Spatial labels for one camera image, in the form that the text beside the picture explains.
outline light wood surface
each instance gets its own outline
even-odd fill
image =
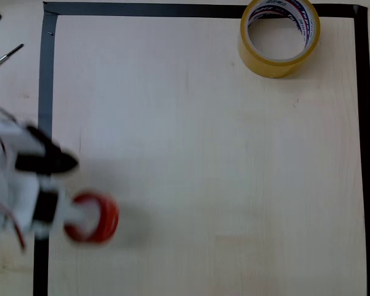
[[[26,44],[0,68],[0,103],[36,119],[43,7],[0,8],[0,34]],[[66,182],[113,194],[121,218],[99,248],[52,234],[49,295],[366,294],[353,20],[322,18],[282,80],[245,68],[238,27],[58,18],[53,137],[81,162]],[[0,295],[32,294],[32,245],[22,257],[1,237]]]

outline yellow tape roll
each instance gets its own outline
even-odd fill
[[[267,14],[278,14],[293,20],[302,32],[305,47],[293,58],[270,59],[251,43],[248,27]],[[253,0],[241,18],[239,54],[244,64],[253,72],[268,78],[286,76],[301,66],[318,43],[321,25],[314,6],[308,0]]]

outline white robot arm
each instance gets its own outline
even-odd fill
[[[12,220],[23,249],[25,233],[43,238],[61,225],[77,242],[110,239],[119,216],[112,199],[84,192],[71,201],[51,177],[77,165],[75,157],[62,152],[37,128],[0,120],[0,230],[5,217]]]

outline red wire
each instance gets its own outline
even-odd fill
[[[22,233],[20,232],[20,228],[19,228],[17,220],[15,219],[14,214],[11,212],[11,210],[9,208],[7,208],[2,203],[0,203],[0,213],[2,213],[4,216],[6,216],[8,219],[10,219],[13,222],[13,224],[15,226],[15,231],[16,231],[17,236],[18,236],[19,244],[22,248],[22,251],[25,251],[26,243],[25,243],[25,240],[23,239]]]

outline pen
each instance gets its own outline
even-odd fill
[[[8,54],[2,56],[0,58],[0,65],[5,61],[7,60],[10,56],[12,56],[13,54],[15,54],[19,49],[21,49],[23,47],[23,43],[22,44],[19,44],[17,47],[15,47],[13,50],[11,50]]]

